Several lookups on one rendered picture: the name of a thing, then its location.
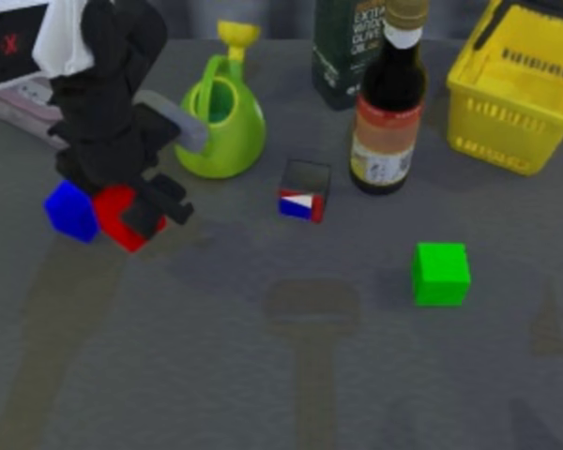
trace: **green cube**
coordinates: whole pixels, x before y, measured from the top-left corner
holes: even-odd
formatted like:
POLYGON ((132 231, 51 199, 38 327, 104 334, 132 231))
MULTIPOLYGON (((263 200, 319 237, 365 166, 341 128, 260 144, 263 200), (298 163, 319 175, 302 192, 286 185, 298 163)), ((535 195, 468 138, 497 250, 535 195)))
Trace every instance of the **green cube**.
POLYGON ((417 306, 459 307, 471 285, 465 245, 419 243, 412 279, 417 306))

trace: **block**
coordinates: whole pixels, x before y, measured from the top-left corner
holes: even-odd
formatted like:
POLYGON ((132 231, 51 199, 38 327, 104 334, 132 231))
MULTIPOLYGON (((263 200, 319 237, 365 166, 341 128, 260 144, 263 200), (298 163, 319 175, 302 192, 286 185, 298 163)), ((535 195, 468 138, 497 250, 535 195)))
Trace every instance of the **block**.
POLYGON ((330 179, 327 164, 289 159, 278 188, 278 211, 283 216, 322 222, 330 179))
MULTIPOLYGON (((140 234, 128 227, 121 218, 135 197, 135 191, 131 187, 112 186, 105 188, 92 199, 102 232, 130 253, 139 250, 147 242, 140 234)), ((161 217, 157 231, 162 231, 165 225, 166 219, 161 217)))
POLYGON ((58 232, 89 244, 99 233, 92 200, 69 181, 63 181, 44 202, 53 227, 58 232))
POLYGON ((419 307, 458 307, 471 285, 464 244, 419 243, 412 266, 419 307))

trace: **bottle neck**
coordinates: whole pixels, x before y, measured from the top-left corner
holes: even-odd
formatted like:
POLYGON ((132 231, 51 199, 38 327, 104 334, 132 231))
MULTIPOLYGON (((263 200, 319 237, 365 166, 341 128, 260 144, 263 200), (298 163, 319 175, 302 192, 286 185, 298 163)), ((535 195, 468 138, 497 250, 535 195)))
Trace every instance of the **bottle neck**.
POLYGON ((383 62, 415 64, 423 28, 401 30, 384 21, 384 45, 380 54, 383 62))

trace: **red letter x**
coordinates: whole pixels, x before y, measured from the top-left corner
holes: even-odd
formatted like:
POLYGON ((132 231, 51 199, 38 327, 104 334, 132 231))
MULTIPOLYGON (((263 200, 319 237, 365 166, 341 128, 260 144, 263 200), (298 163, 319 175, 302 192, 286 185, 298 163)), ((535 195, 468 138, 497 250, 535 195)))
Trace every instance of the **red letter x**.
POLYGON ((17 48, 17 35, 6 35, 2 41, 2 51, 4 54, 9 55, 16 53, 19 49, 17 48))

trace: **watering can handle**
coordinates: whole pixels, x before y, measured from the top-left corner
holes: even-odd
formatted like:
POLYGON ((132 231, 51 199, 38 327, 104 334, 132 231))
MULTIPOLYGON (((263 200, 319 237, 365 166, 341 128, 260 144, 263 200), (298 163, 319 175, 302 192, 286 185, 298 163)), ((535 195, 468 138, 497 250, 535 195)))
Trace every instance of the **watering can handle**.
POLYGON ((198 119, 208 124, 208 116, 210 110, 210 98, 213 91, 213 83, 215 77, 221 70, 221 66, 227 64, 227 58, 222 55, 215 55, 206 64, 205 74, 200 81, 200 89, 198 91, 198 119))
POLYGON ((473 46, 474 50, 480 50, 484 46, 513 6, 531 9, 541 14, 563 19, 563 0, 503 0, 496 8, 486 28, 476 39, 473 46))

